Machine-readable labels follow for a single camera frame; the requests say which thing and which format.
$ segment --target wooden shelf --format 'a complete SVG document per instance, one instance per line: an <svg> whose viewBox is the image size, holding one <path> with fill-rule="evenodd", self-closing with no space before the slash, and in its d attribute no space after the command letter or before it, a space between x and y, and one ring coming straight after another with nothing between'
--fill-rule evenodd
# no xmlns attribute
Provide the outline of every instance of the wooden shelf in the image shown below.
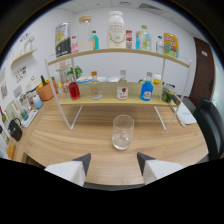
<svg viewBox="0 0 224 224"><path fill-rule="evenodd" d="M170 103L163 102L160 97L162 95L162 86L154 85L152 98L150 101L140 99L142 83L129 82L128 99L118 100L116 98L117 83L103 82L102 91L103 97L99 100L93 100L90 93L89 83L78 84L81 97L77 100L72 100L68 92L61 100L61 105L79 105L79 106L167 106L176 107L177 105L171 101Z"/></svg>
<svg viewBox="0 0 224 224"><path fill-rule="evenodd" d="M76 54L66 54L63 55L61 57L58 57L56 60L53 60L51 62L48 63L48 65L52 65L54 63L60 62L62 60L67 60L70 58L75 58L75 57L80 57L80 56L84 56L84 55L90 55L90 54L101 54L101 53L135 53L135 54L144 54L144 55L151 55L151 56L155 56L155 57L159 57L159 58L164 58L173 62L176 62L177 64L183 65L187 68L189 68L189 65L168 55L164 55L164 54L158 54L155 52L151 52L151 51L144 51L144 50L136 50L136 49L122 49L122 48L110 48L110 49L98 49L98 50L93 50L93 51L84 51L84 52L79 52Z"/></svg>
<svg viewBox="0 0 224 224"><path fill-rule="evenodd" d="M19 57L17 57L17 58L14 59L14 61L12 62L11 65L13 65L14 63L16 63L16 62L19 61L20 59L26 57L27 55L32 54L32 53L33 53L34 51L36 51L36 50L37 50L37 48L36 48L36 49L33 49L33 50L29 51L29 52L26 52L26 53L24 53L24 54L22 54L22 55L20 55Z"/></svg>

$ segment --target door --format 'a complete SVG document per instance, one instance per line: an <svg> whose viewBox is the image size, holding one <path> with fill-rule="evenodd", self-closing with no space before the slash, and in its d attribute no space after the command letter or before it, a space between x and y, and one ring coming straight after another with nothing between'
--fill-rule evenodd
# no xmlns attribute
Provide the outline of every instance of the door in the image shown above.
<svg viewBox="0 0 224 224"><path fill-rule="evenodd" d="M211 98L214 85L215 66L209 44L198 38L194 38L194 41L197 54L197 65L189 99L195 106L197 106L201 97L206 99Z"/></svg>

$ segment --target table surface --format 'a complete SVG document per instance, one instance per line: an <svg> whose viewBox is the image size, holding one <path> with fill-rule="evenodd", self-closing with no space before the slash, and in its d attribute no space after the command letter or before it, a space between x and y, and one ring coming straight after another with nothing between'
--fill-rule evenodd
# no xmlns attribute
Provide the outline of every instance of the table surface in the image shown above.
<svg viewBox="0 0 224 224"><path fill-rule="evenodd" d="M64 93L58 94L62 99ZM70 122L77 105L63 105ZM173 111L157 107L167 126ZM130 146L119 151L112 145L113 119L120 114L134 118L134 137ZM54 98L45 101L17 144L14 161L24 162L26 155L41 165L71 161L91 153L86 182L104 185L143 184L137 153L158 160L176 162L183 167L196 164L208 154L203 134L197 124L182 127L177 118L164 131L153 106L84 106L73 130L65 124Z"/></svg>

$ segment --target cup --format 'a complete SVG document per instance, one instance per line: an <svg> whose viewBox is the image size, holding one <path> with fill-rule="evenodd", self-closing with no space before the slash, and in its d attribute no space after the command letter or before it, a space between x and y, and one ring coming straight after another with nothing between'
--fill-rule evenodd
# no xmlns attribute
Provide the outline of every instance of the cup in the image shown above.
<svg viewBox="0 0 224 224"><path fill-rule="evenodd" d="M128 115L119 115L113 120L112 143L118 150L130 145L134 132L134 119Z"/></svg>

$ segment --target chair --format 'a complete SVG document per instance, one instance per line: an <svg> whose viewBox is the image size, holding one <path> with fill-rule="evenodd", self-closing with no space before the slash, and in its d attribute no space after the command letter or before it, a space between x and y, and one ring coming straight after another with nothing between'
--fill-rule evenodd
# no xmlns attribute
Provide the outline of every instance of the chair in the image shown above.
<svg viewBox="0 0 224 224"><path fill-rule="evenodd" d="M210 100L201 98L193 116L204 135L209 152L198 163L222 158L224 155L224 122L217 108Z"/></svg>

